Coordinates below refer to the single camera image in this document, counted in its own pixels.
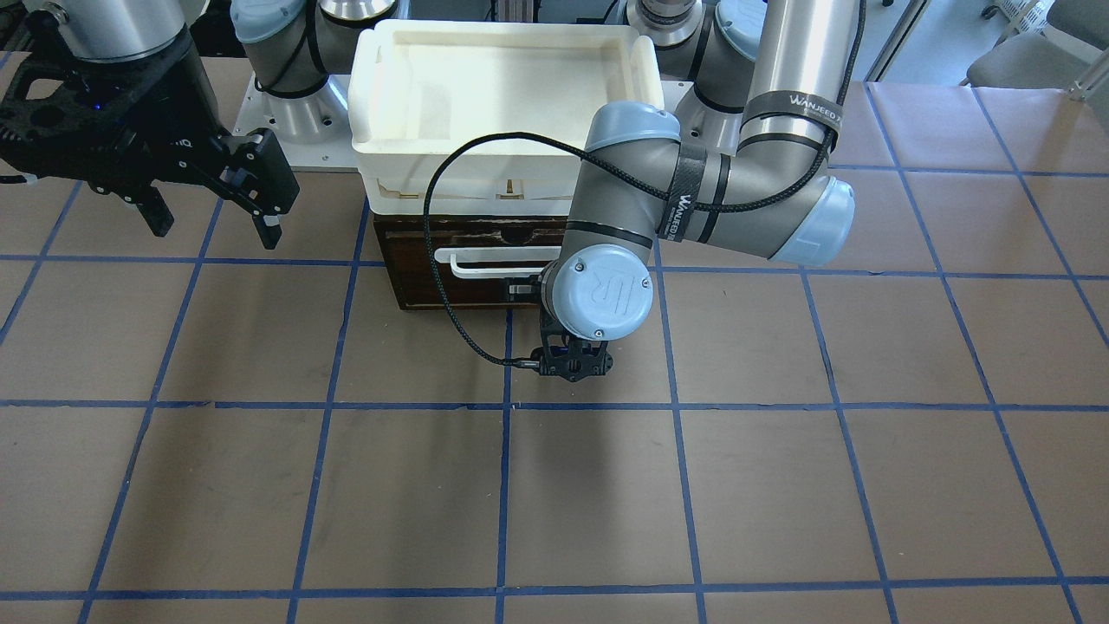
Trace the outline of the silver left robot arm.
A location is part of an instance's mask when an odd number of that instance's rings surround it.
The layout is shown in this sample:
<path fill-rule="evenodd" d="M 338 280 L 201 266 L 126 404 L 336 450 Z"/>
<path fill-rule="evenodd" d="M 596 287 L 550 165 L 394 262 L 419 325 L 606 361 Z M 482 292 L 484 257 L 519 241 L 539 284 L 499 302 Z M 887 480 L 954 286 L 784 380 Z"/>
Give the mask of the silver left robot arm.
<path fill-rule="evenodd" d="M 606 104 L 586 141 L 557 260 L 537 277 L 540 345 L 512 367 L 581 380 L 649 315 L 653 245 L 692 241 L 820 266 L 843 248 L 854 190 L 827 157 L 865 23 L 863 1 L 630 1 L 669 112 Z"/>

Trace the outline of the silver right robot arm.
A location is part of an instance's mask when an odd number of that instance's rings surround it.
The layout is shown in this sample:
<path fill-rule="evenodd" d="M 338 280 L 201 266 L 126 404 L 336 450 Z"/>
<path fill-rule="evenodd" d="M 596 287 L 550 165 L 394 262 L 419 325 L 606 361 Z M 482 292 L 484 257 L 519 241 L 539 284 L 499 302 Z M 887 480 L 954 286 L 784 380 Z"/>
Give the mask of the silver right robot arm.
<path fill-rule="evenodd" d="M 407 1 L 232 1 L 233 35 L 269 104 L 232 132 L 177 1 L 28 1 L 30 55 L 3 95 L 6 185 L 80 180 L 118 195 L 155 237 L 174 217 L 156 182 L 202 186 L 250 213 L 266 249 L 301 185 L 282 147 L 346 121 L 336 76 L 358 38 L 411 14 Z"/>

